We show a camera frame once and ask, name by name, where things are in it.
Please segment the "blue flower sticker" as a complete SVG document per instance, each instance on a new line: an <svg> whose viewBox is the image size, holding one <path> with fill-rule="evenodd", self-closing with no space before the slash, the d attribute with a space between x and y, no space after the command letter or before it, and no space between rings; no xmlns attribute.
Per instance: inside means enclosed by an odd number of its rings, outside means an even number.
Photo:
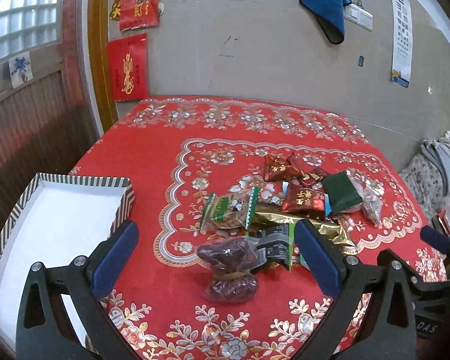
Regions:
<svg viewBox="0 0 450 360"><path fill-rule="evenodd" d="M25 51L9 59L9 74L14 89L23 86L33 79L32 61L29 51Z"/></svg>

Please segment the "pile of clothes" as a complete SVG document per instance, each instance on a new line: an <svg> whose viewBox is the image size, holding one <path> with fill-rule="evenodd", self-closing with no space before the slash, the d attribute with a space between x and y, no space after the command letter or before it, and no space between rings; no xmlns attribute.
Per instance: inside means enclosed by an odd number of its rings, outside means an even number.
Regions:
<svg viewBox="0 0 450 360"><path fill-rule="evenodd" d="M450 213L450 131L438 139L424 140L399 176L428 225L441 211Z"/></svg>

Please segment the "upper red wall banner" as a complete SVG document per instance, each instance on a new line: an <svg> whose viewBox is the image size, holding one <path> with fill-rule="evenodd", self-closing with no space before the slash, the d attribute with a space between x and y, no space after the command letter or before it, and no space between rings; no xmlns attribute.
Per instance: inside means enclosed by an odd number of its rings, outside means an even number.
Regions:
<svg viewBox="0 0 450 360"><path fill-rule="evenodd" d="M111 20L121 32L155 27L159 23L159 0L114 0Z"/></svg>

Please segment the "bag of red dates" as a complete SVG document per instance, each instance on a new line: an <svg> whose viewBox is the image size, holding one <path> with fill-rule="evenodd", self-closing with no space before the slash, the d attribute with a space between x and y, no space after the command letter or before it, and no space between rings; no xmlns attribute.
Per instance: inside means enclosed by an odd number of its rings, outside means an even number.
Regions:
<svg viewBox="0 0 450 360"><path fill-rule="evenodd" d="M238 236L200 245L196 255L213 274L206 294L220 303L244 303L257 292L257 279L251 273L260 263L258 241Z"/></svg>

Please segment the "blue hanging cloth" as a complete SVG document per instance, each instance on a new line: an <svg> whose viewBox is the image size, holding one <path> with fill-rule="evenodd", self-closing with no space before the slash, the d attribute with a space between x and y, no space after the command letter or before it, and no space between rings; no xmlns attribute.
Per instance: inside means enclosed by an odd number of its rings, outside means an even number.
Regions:
<svg viewBox="0 0 450 360"><path fill-rule="evenodd" d="M317 20L325 38L337 46L345 40L345 8L352 0L299 0Z"/></svg>

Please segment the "clear bag of nuts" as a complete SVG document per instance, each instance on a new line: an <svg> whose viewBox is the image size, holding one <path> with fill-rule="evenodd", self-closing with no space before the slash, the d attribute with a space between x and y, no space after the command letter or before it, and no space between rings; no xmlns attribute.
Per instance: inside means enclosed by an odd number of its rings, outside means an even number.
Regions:
<svg viewBox="0 0 450 360"><path fill-rule="evenodd" d="M364 216L376 227L381 225L382 202L380 197L370 188L363 187L360 182L348 175L349 180L356 189L358 195L362 198L361 203L357 203L345 210L345 213L354 213L362 211Z"/></svg>

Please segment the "dark red small packet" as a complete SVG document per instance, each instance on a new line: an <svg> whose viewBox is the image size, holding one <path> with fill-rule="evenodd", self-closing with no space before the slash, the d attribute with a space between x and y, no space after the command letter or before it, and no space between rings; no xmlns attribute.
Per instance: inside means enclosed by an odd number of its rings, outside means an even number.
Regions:
<svg viewBox="0 0 450 360"><path fill-rule="evenodd" d="M302 176L298 178L298 182L305 188L312 188L327 176L328 173L321 167L317 166L309 170L308 172L304 172Z"/></svg>

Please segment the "red wall banner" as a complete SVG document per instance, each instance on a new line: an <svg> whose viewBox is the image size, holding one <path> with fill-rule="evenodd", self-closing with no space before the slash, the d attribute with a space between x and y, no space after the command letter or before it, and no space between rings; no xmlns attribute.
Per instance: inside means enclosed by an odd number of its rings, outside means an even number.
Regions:
<svg viewBox="0 0 450 360"><path fill-rule="evenodd" d="M113 100L125 102L147 98L146 34L110 41L107 51Z"/></svg>
<svg viewBox="0 0 450 360"><path fill-rule="evenodd" d="M155 27L159 23L159 0L114 0L111 20L121 32Z"/></svg>

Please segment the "red floral tablecloth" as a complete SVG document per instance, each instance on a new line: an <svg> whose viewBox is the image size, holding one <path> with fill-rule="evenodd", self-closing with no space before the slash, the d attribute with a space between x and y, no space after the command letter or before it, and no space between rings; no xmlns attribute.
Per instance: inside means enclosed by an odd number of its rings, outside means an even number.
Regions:
<svg viewBox="0 0 450 360"><path fill-rule="evenodd" d="M124 176L136 199L139 244L104 306L142 359L291 359L332 300L288 241L256 274L241 303L209 294L213 275L197 256L208 242L262 236L266 221L324 212L322 189L289 201L270 157L292 158L308 177L346 172L382 204L379 223L354 212L322 225L348 254L373 264L391 249L425 281L446 279L439 252L421 241L420 205L380 152L345 118L322 111L221 98L140 103L73 168Z"/></svg>

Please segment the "green peanut snack bag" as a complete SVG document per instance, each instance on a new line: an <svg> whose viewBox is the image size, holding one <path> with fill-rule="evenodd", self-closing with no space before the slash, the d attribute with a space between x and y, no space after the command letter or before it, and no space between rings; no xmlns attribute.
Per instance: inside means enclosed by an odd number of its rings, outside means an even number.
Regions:
<svg viewBox="0 0 450 360"><path fill-rule="evenodd" d="M252 187L248 192L229 192L222 195L210 193L202 211L200 229L249 229L254 220L259 193L258 187Z"/></svg>

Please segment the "striped white cardboard box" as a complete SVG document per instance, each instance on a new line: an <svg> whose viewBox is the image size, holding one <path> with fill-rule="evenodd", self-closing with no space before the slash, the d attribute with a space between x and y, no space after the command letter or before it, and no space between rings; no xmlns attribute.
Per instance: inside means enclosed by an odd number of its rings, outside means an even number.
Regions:
<svg viewBox="0 0 450 360"><path fill-rule="evenodd" d="M15 350L29 269L90 255L128 218L135 193L126 177L37 173L0 233L0 341Z"/></svg>

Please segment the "wooden door frame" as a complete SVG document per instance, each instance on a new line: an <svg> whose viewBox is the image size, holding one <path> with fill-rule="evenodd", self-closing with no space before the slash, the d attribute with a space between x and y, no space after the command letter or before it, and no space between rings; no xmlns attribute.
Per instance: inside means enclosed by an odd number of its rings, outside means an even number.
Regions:
<svg viewBox="0 0 450 360"><path fill-rule="evenodd" d="M88 0L88 49L94 104L97 108L100 135L119 119L110 83L108 56L108 0Z"/></svg>

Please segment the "lower red wall banner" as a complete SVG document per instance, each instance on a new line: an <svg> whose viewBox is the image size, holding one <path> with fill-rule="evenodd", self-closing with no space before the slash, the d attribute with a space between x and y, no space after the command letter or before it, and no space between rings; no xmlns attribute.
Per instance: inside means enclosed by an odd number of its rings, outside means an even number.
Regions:
<svg viewBox="0 0 450 360"><path fill-rule="evenodd" d="M146 34L110 41L107 51L113 100L125 102L147 98Z"/></svg>

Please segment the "dark green snack packet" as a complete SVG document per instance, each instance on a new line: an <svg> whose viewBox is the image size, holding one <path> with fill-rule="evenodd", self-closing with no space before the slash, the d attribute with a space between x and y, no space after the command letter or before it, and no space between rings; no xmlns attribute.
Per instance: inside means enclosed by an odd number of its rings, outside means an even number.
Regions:
<svg viewBox="0 0 450 360"><path fill-rule="evenodd" d="M362 195L346 172L326 176L322 186L334 214L355 212L361 208Z"/></svg>

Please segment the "green black snack packet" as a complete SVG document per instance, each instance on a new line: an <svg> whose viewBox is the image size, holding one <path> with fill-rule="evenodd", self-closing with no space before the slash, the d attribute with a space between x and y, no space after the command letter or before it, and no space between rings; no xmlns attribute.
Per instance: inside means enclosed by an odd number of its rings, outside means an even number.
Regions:
<svg viewBox="0 0 450 360"><path fill-rule="evenodd" d="M257 249L257 262L253 272L269 268L273 264L291 271L293 265L294 225L281 223L274 227L263 228L255 232L247 232L246 236L253 240Z"/></svg>

